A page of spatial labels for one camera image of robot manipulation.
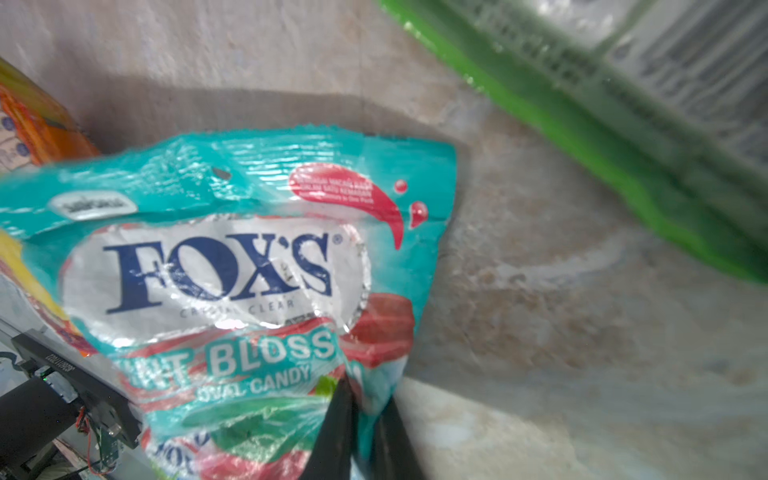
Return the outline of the teal Fox's front candy packet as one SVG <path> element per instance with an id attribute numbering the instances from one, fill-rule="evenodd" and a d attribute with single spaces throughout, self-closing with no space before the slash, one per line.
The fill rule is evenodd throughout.
<path id="1" fill-rule="evenodd" d="M 181 135 L 1 182 L 1 231 L 118 370 L 162 479 L 299 479 L 339 381 L 370 476 L 450 221 L 447 143 Z"/>

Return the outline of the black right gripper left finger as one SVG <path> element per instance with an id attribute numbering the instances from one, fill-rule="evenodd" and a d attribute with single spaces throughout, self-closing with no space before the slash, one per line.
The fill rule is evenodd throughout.
<path id="1" fill-rule="evenodd" d="M 300 480 L 349 480 L 357 445 L 357 404 L 347 378 L 339 381 Z"/>

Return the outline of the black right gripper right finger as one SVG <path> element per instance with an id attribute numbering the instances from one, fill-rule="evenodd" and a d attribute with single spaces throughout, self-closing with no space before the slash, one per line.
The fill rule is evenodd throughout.
<path id="1" fill-rule="evenodd" d="M 374 480 L 425 480 L 395 398 L 391 398 L 375 423 L 370 478 Z"/>

